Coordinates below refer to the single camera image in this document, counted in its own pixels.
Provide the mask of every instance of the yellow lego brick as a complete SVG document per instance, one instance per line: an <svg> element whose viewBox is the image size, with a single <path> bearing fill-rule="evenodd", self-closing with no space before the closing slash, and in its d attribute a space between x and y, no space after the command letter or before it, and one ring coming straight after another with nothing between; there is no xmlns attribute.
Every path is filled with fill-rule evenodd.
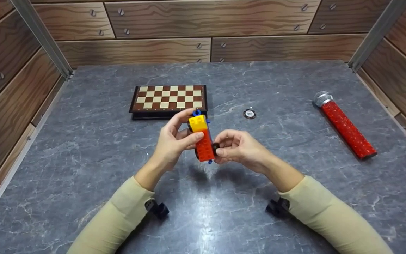
<svg viewBox="0 0 406 254"><path fill-rule="evenodd" d="M201 132L202 130L208 129L204 115L189 118L189 124L192 128L192 132Z"/></svg>

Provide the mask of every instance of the gray marble surface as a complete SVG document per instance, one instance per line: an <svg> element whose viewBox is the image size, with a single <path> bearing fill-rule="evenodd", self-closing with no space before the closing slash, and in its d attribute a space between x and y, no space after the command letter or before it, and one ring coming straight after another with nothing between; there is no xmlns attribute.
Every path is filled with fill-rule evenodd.
<svg viewBox="0 0 406 254"><path fill-rule="evenodd" d="M135 85L205 84L213 135L250 132L351 205L406 253L406 136L340 61L82 67L0 200L0 253L65 253L153 152L164 121L130 120ZM359 162L311 98L330 91L378 156ZM242 112L253 107L253 120ZM296 220L264 212L276 190L239 164L185 152L156 187L171 213L147 218L120 253L334 253Z"/></svg>

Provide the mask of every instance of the red microphone toy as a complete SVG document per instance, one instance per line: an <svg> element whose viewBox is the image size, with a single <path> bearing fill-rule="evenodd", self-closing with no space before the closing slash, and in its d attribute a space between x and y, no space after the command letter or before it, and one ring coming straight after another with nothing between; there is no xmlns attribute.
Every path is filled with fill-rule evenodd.
<svg viewBox="0 0 406 254"><path fill-rule="evenodd" d="M377 155L377 151L333 101L333 96L329 92L316 93L314 104L325 113L359 159L368 159Z"/></svg>

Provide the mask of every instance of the small round disc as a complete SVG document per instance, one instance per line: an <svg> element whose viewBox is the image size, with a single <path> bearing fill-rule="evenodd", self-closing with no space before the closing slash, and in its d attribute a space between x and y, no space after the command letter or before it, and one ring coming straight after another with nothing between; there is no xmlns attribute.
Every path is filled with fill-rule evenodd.
<svg viewBox="0 0 406 254"><path fill-rule="evenodd" d="M244 117L247 119L254 119L256 117L256 113L253 111L253 109L246 109L244 111Z"/></svg>

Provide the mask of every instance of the checkered pattern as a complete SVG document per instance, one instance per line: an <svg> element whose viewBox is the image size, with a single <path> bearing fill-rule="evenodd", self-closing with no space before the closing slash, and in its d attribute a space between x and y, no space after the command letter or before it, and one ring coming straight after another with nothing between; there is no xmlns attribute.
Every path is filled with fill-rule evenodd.
<svg viewBox="0 0 406 254"><path fill-rule="evenodd" d="M170 111L206 108L204 85L140 86L132 111Z"/></svg>

